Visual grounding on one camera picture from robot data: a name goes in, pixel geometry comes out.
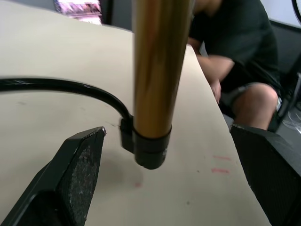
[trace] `gold metal pole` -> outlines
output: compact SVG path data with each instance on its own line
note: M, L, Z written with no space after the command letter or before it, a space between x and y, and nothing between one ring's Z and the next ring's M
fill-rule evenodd
M136 0L134 128L159 138L171 129L191 0Z

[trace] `man's hand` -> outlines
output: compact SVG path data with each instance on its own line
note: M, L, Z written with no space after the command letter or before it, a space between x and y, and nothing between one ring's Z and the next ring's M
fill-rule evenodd
M221 99L221 92L222 92L220 81L216 80L215 82L212 82L210 84L210 87L211 87L213 95L214 95L214 97L216 99L216 102L219 104L220 103L220 99Z

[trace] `person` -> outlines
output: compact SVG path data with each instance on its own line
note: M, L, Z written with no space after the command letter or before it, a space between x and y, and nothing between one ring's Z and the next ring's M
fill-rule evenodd
M260 0L196 0L188 44L234 123L268 129L280 107L277 43ZM200 54L204 42L208 56Z

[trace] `beige table surface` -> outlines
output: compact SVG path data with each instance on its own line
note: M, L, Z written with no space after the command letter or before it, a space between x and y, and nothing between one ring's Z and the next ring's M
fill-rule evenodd
M0 0L0 76L86 82L116 95L132 111L132 42L128 31ZM270 225L191 47L162 167L146 170L120 147L119 118L113 108L88 97L1 94L0 222L66 138L105 126L87 226Z

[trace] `red mark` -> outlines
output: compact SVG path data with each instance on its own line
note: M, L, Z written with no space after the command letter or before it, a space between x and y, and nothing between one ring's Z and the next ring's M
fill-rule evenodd
M222 160L228 160L228 161L231 161L231 158L228 158L228 157L222 157L222 156L216 156L214 155L213 156L215 159L222 159Z
M229 170L227 170L227 169L220 169L220 168L212 168L211 172L212 173L226 173L226 174L230 173Z
M141 187L141 183L135 183L135 187Z

